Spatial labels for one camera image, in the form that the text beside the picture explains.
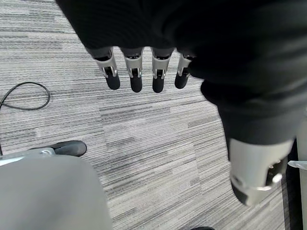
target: black fingertip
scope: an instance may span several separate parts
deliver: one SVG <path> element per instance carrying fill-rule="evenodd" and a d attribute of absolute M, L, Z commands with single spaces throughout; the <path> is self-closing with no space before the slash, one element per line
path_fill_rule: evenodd
<path fill-rule="evenodd" d="M 163 90 L 163 86 L 164 86 L 164 79 L 161 79 L 161 77 L 153 79 L 153 91 L 155 91 L 156 93 L 160 93 Z"/>
<path fill-rule="evenodd" d="M 179 76 L 177 73 L 176 78 L 175 78 L 175 86 L 177 89 L 183 89 L 186 84 L 187 84 L 188 78 L 186 75 Z"/>
<path fill-rule="evenodd" d="M 115 77 L 109 75 L 108 78 L 106 78 L 106 82 L 108 87 L 112 90 L 117 90 L 120 87 L 118 74 Z"/>
<path fill-rule="evenodd" d="M 131 89 L 134 92 L 140 92 L 142 90 L 142 77 L 130 78 Z"/>

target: gray carpet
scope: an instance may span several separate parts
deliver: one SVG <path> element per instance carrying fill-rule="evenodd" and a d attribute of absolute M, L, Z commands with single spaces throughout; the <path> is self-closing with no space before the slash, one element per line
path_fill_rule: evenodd
<path fill-rule="evenodd" d="M 148 48 L 138 94 L 118 48 L 115 55 L 121 87 L 112 91 L 53 1 L 0 1 L 0 97 L 23 81 L 52 94 L 38 111 L 2 109 L 4 154 L 83 140 L 83 158 L 100 177 L 115 230 L 283 230 L 280 185 L 255 208 L 233 195 L 221 121 L 201 95 L 201 81 L 174 86 L 179 55 L 160 94 L 152 90 Z M 24 86 L 7 103 L 31 107 L 45 99 L 40 88 Z"/>

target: white plastic part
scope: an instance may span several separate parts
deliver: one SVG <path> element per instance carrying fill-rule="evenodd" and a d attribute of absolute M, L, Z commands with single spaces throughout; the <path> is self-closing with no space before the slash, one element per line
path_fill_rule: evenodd
<path fill-rule="evenodd" d="M 302 214 L 303 214 L 303 229 L 307 230 L 307 118 L 303 121 L 302 125 L 296 136 L 297 140 L 297 154 L 298 160 L 296 164 L 303 166 L 300 168 L 300 180 L 301 180 L 301 197 L 302 197 Z"/>

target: striped carpet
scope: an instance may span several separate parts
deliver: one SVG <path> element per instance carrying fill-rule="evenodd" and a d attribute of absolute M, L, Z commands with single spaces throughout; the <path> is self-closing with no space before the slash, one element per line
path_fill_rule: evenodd
<path fill-rule="evenodd" d="M 255 208 L 233 195 L 220 118 L 201 95 L 200 80 L 175 88 L 178 53 L 160 94 L 152 90 L 149 48 L 138 94 L 118 48 L 115 56 L 121 87 L 112 91 L 53 1 L 1 0 L 0 97 L 23 81 L 52 94 L 38 111 L 2 109 L 4 154 L 83 140 L 115 230 L 284 230 L 280 185 Z M 24 86 L 7 103 L 33 107 L 45 99 L 40 88 Z"/>

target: black fabric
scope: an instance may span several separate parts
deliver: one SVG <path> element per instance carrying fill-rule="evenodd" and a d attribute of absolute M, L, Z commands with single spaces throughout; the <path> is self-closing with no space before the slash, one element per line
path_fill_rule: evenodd
<path fill-rule="evenodd" d="M 307 102 L 305 0 L 56 0 L 89 49 L 176 47 L 226 138 L 295 136 Z"/>

